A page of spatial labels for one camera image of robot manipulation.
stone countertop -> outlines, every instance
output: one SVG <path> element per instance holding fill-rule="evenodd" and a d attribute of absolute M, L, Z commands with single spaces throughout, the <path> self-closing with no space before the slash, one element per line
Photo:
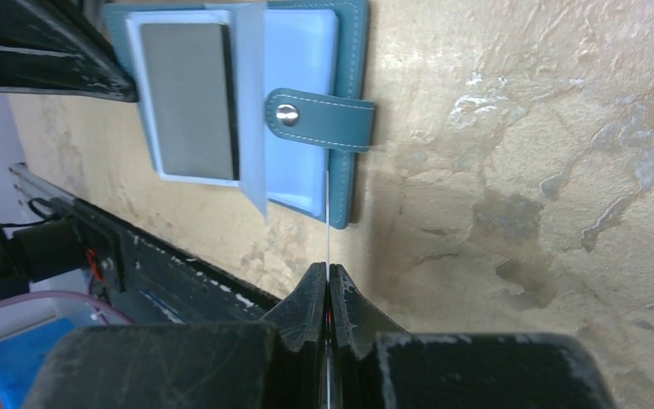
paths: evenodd
<path fill-rule="evenodd" d="M 557 331 L 654 407 L 654 2 L 372 3 L 354 224 L 331 234 L 412 331 Z M 35 174 L 283 297 L 324 225 L 161 181 L 135 105 L 12 95 Z"/>

screw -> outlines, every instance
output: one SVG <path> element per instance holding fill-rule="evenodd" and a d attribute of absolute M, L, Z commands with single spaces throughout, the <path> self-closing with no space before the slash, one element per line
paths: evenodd
<path fill-rule="evenodd" d="M 114 261 L 111 257 L 107 257 L 106 260 L 101 262 L 102 270 L 111 270 L 112 268 L 114 268 Z"/>
<path fill-rule="evenodd" d="M 295 126 L 300 118 L 300 112 L 297 111 L 294 105 L 282 104 L 277 107 L 276 116 L 284 126 Z"/>

leather strap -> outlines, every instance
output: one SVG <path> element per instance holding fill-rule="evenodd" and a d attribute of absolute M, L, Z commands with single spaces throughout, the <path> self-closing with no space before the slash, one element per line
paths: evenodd
<path fill-rule="evenodd" d="M 281 105 L 296 109 L 292 126 L 277 119 Z M 277 137 L 349 152 L 370 149 L 374 102 L 278 88 L 267 97 L 265 112 L 267 126 Z"/>

plastic container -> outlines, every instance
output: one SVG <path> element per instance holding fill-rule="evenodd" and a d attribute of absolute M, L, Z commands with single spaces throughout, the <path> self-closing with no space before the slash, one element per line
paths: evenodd
<path fill-rule="evenodd" d="M 0 399 L 5 409 L 19 409 L 46 355 L 74 329 L 69 319 L 41 325 L 0 341 Z"/>

red wire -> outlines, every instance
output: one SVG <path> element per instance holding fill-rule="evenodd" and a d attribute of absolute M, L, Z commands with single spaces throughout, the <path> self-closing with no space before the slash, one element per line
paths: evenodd
<path fill-rule="evenodd" d="M 99 265 L 96 264 L 96 260 L 98 260 L 98 258 L 96 257 L 96 251 L 94 251 L 94 249 L 87 249 L 86 261 L 89 263 L 89 267 L 91 267 L 91 272 L 94 273 L 94 276 L 99 281 L 101 281 L 102 283 L 106 283 L 104 281 L 104 276 L 102 276 L 101 272 L 99 271 Z"/>

